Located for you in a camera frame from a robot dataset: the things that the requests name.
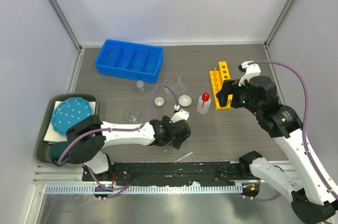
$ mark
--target red cap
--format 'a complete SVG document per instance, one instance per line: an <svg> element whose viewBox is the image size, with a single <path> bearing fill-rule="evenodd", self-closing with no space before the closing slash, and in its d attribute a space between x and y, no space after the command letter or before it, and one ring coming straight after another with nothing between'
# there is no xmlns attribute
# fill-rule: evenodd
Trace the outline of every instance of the red cap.
<svg viewBox="0 0 338 224"><path fill-rule="evenodd" d="M206 101L209 101L209 98L210 98L210 95L209 95L207 92L205 92L205 93L202 95L202 101L203 101L202 107L204 106L204 103L205 103Z"/></svg>

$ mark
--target red-capped dropper bottle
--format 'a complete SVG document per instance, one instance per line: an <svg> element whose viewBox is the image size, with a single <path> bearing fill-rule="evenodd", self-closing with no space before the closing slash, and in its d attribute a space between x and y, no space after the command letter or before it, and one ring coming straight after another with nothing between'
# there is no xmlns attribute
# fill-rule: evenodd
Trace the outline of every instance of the red-capped dropper bottle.
<svg viewBox="0 0 338 224"><path fill-rule="evenodd" d="M205 114L208 112L211 104L211 98L208 93L204 93L199 97L199 101L197 103L197 112L200 114Z"/></svg>

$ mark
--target small glass vial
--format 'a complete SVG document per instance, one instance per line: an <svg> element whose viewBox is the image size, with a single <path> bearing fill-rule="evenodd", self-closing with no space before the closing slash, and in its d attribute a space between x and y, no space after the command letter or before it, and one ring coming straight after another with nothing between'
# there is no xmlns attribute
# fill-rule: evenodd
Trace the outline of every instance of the small glass vial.
<svg viewBox="0 0 338 224"><path fill-rule="evenodd" d="M136 87L137 87L137 91L138 91L139 96L145 96L147 94L145 86L144 86L144 82L142 80L138 80L136 82Z"/></svg>
<svg viewBox="0 0 338 224"><path fill-rule="evenodd" d="M209 110L210 104L210 95L208 93L204 93L199 97L199 101L197 103L197 112L200 114L206 114Z"/></svg>

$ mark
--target white wall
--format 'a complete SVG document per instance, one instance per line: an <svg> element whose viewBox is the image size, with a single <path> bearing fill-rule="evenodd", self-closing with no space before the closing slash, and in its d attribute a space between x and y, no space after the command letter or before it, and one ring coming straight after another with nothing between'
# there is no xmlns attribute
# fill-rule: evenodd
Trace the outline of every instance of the white wall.
<svg viewBox="0 0 338 224"><path fill-rule="evenodd" d="M48 101L65 91L76 50L47 0L0 0L1 223L24 223Z"/></svg>
<svg viewBox="0 0 338 224"><path fill-rule="evenodd" d="M308 136L325 168L338 183L338 3L297 0L271 46L273 60L290 64L309 90ZM277 68L287 104L303 115L304 94L292 73Z"/></svg>
<svg viewBox="0 0 338 224"><path fill-rule="evenodd" d="M265 41L286 0L58 0L82 45Z"/></svg>

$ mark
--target gray tray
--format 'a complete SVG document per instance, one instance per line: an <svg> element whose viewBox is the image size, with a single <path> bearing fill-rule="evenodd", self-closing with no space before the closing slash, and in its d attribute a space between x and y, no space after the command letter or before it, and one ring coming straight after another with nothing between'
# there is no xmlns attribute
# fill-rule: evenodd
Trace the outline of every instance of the gray tray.
<svg viewBox="0 0 338 224"><path fill-rule="evenodd" d="M50 149L51 149L51 144L49 144L48 142L44 141L43 138L45 137L45 134L47 132L49 123L51 121L52 118L52 113L54 111L54 106L55 106L55 102L56 101L65 101L68 98L71 97L81 97L84 100L87 101L95 101L96 105L95 105L95 111L94 114L99 114L99 103L97 102L97 99L95 96L92 95L87 95L87 94L62 94L62 95L58 95L55 96L53 99L51 99L47 105L47 109L46 112L44 114L43 120L42 120L42 125L40 128L40 132L39 135L37 137L37 143L35 146L35 158L37 160L37 162L39 162L40 164L51 164L52 160L50 158Z"/></svg>

